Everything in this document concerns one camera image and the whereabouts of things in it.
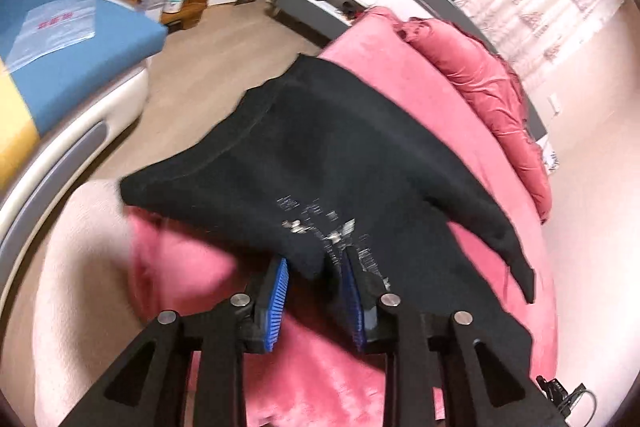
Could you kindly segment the black pants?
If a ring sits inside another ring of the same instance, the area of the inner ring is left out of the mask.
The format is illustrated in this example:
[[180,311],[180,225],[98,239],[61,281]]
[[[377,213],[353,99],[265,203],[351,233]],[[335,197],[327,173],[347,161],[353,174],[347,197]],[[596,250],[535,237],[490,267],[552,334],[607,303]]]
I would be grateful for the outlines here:
[[471,312],[503,360],[533,339],[465,256],[459,223],[504,262],[527,301],[535,274],[498,202],[437,136],[348,70],[302,55],[247,90],[200,142],[120,182],[127,205],[279,255],[335,311],[343,251],[414,307]]

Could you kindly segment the pink bed blanket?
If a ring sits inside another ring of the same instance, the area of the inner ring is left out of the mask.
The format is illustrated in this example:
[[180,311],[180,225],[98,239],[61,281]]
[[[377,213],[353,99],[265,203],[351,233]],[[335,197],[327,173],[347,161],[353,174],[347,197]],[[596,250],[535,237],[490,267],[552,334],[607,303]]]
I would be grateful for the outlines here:
[[471,312],[519,367],[552,377],[551,191],[524,115],[513,72],[478,40],[372,9],[198,144],[122,180],[134,309],[207,310],[281,254],[292,286],[277,346],[245,361],[248,422],[377,426],[382,369],[357,355],[336,301],[346,245],[413,306]]

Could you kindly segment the pink rolled duvet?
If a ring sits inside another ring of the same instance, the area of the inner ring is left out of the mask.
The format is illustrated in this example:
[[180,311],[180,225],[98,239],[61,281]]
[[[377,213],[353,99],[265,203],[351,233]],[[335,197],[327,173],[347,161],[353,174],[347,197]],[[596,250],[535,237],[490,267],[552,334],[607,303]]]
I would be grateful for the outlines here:
[[548,173],[542,148],[527,128],[525,93],[511,66],[480,39],[446,20],[413,17],[398,23],[396,31],[484,122],[532,196],[540,220],[546,221],[552,207]]

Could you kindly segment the blue yellow sofa cushion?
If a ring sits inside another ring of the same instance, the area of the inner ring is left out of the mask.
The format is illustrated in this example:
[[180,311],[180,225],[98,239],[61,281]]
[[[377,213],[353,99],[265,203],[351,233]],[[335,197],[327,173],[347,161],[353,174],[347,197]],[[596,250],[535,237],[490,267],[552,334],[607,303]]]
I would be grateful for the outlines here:
[[[29,11],[56,0],[1,0],[1,64]],[[163,49],[167,29],[145,14],[92,0],[94,35],[1,73],[1,185],[17,175],[39,142],[107,83]]]

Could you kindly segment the clear plastic bag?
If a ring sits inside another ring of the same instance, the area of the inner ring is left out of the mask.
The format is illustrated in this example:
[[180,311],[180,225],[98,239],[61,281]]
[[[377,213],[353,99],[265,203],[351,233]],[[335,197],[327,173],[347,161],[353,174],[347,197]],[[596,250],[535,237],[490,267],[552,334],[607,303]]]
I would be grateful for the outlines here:
[[9,72],[16,72],[95,34],[96,0],[54,0],[26,14],[4,64]]

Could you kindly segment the grey bed headboard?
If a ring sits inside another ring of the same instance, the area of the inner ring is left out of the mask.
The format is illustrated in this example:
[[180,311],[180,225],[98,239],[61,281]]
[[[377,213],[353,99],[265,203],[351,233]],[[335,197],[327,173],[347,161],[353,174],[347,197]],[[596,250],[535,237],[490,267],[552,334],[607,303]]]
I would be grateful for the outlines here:
[[426,9],[432,15],[453,23],[457,28],[466,32],[480,40],[481,43],[493,54],[498,54],[497,48],[490,42],[490,40],[480,31],[472,20],[451,0],[413,0],[417,4],[420,4],[422,8]]

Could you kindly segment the white grey nightstand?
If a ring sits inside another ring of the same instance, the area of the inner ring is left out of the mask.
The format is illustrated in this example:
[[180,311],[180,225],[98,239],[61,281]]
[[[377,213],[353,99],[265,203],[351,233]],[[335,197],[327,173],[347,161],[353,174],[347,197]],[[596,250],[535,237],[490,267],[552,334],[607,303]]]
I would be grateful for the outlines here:
[[276,14],[284,14],[309,27],[317,34],[334,40],[356,22],[370,0],[274,0]]

